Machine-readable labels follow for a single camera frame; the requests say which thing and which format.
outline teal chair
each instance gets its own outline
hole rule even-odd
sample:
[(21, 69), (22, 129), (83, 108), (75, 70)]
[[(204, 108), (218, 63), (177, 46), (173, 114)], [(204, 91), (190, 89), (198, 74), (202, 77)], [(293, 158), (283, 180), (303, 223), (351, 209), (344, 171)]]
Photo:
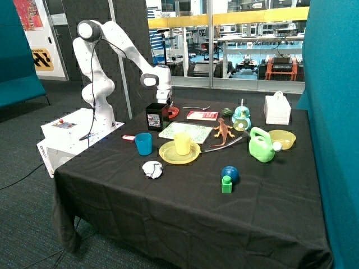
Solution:
[(359, 5), (314, 0), (303, 43), (312, 144), (334, 269), (359, 268)]
[(46, 96), (12, 0), (1, 0), (0, 52), (0, 108)]

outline orange machine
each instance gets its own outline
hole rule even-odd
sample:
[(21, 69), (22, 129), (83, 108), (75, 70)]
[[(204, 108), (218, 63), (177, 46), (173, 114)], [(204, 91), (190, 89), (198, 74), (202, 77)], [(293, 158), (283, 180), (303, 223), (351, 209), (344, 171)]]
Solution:
[(276, 55), (268, 60), (265, 79), (296, 81), (297, 74), (298, 62), (295, 57)]

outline green patterned placemat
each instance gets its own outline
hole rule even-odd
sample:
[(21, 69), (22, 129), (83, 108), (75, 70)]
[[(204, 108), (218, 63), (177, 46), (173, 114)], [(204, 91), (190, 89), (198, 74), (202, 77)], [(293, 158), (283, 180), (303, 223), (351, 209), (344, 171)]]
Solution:
[(159, 133), (159, 137), (173, 139), (174, 134), (187, 132), (191, 134), (192, 142), (202, 144), (207, 139), (213, 127), (182, 122), (171, 122), (165, 130)]

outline yellow warning sign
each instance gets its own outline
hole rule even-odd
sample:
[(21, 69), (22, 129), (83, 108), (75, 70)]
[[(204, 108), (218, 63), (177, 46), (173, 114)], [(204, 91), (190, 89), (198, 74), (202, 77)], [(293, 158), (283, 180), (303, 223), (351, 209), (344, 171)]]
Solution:
[(47, 49), (32, 49), (36, 71), (53, 71), (50, 53)]

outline yellow plate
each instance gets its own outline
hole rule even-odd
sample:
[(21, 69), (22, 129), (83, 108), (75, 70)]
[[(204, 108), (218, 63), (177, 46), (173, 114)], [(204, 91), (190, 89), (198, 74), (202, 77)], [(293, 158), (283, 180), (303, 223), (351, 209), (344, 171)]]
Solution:
[(279, 142), (282, 144), (282, 150), (290, 149), (297, 137), (288, 131), (273, 130), (268, 132), (272, 142)]
[(191, 143), (190, 153), (188, 153), (187, 155), (179, 155), (176, 153), (174, 141), (164, 144), (159, 149), (159, 155), (161, 156), (161, 158), (170, 164), (188, 164), (196, 160), (200, 153), (200, 146), (194, 142)]

